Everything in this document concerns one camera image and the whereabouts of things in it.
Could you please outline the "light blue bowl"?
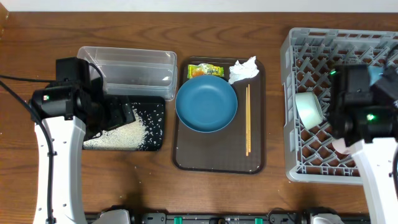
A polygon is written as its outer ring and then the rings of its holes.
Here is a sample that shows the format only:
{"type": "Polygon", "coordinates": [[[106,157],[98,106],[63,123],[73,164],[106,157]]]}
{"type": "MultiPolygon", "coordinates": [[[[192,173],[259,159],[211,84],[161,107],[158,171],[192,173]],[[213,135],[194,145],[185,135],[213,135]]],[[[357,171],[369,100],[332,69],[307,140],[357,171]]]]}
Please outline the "light blue bowl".
{"type": "Polygon", "coordinates": [[[369,85],[372,86],[382,77],[384,69],[382,67],[369,66],[368,72],[370,78],[369,85]]]}

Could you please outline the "white pink cup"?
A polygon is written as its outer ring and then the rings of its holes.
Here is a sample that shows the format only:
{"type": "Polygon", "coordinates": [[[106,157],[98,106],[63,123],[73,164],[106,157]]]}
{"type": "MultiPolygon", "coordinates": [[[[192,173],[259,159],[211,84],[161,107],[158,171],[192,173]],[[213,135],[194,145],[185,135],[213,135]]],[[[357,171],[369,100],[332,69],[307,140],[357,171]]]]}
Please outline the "white pink cup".
{"type": "Polygon", "coordinates": [[[345,140],[343,138],[335,139],[332,142],[332,146],[335,149],[335,151],[340,154],[349,154],[350,153],[350,149],[349,149],[349,147],[346,146],[345,140]]]}

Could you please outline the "mint green cup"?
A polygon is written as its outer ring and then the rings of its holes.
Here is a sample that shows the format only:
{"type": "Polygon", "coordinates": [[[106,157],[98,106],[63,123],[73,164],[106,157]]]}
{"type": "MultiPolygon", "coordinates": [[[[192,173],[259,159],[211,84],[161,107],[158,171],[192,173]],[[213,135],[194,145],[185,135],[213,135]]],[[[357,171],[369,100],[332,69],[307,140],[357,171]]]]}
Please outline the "mint green cup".
{"type": "Polygon", "coordinates": [[[301,122],[306,129],[312,129],[323,122],[323,113],[314,92],[297,93],[295,103],[301,122]]]}

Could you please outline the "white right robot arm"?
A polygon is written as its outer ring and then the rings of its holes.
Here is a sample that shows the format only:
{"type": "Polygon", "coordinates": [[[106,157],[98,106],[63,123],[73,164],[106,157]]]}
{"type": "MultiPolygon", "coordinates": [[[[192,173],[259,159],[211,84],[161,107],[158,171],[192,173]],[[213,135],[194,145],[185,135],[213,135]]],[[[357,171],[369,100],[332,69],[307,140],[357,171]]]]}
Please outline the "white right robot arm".
{"type": "Polygon", "coordinates": [[[361,64],[330,75],[327,121],[358,167],[371,223],[397,223],[397,72],[361,64]]]}

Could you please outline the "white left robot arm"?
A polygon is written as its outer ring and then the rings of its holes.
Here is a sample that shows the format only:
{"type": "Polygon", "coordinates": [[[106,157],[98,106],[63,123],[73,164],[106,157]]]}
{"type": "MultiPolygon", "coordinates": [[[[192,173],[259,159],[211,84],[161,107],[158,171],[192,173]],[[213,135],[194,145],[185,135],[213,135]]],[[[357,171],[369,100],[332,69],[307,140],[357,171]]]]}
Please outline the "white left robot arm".
{"type": "Polygon", "coordinates": [[[37,203],[34,223],[87,223],[82,200],[81,153],[85,140],[130,122],[122,118],[128,103],[104,98],[103,82],[53,82],[34,91],[39,150],[37,203]]]}

